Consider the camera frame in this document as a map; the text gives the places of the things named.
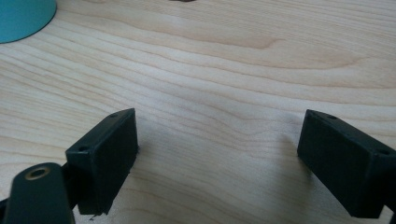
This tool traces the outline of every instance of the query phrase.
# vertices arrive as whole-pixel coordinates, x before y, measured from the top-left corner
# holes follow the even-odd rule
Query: black plastic bracket
[[[65,167],[78,181],[82,215],[108,213],[138,149],[134,109],[129,109],[107,116],[66,150]]]
[[[344,121],[307,110],[298,156],[353,217],[396,211],[396,151]]]

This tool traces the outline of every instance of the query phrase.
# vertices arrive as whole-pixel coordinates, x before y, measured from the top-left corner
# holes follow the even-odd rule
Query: black object
[[[396,212],[396,151],[344,121],[307,110],[298,156],[353,217]]]
[[[42,163],[19,173],[0,223],[73,223],[83,215],[108,213],[138,153],[134,109],[103,119],[66,150],[67,163]]]

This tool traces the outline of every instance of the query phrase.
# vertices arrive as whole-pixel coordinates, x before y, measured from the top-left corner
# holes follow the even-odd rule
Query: light wood grain
[[[141,153],[78,223],[388,223],[350,217],[296,156],[304,112],[396,147],[396,2],[58,0],[0,45],[0,196],[109,113]]]

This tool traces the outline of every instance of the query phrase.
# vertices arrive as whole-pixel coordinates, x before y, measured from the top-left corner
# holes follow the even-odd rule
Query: screw hole
[[[89,149],[89,147],[79,147],[78,148],[78,151],[86,151],[86,150],[88,150]]]
[[[25,179],[36,180],[50,173],[50,168],[46,166],[35,168],[26,174]]]

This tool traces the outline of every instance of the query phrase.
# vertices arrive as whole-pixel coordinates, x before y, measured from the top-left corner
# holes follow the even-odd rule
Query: wood grain
[[[306,109],[396,147],[396,2],[58,0],[0,45],[0,196],[107,114],[142,148],[78,223],[388,223],[350,217],[296,156]]]

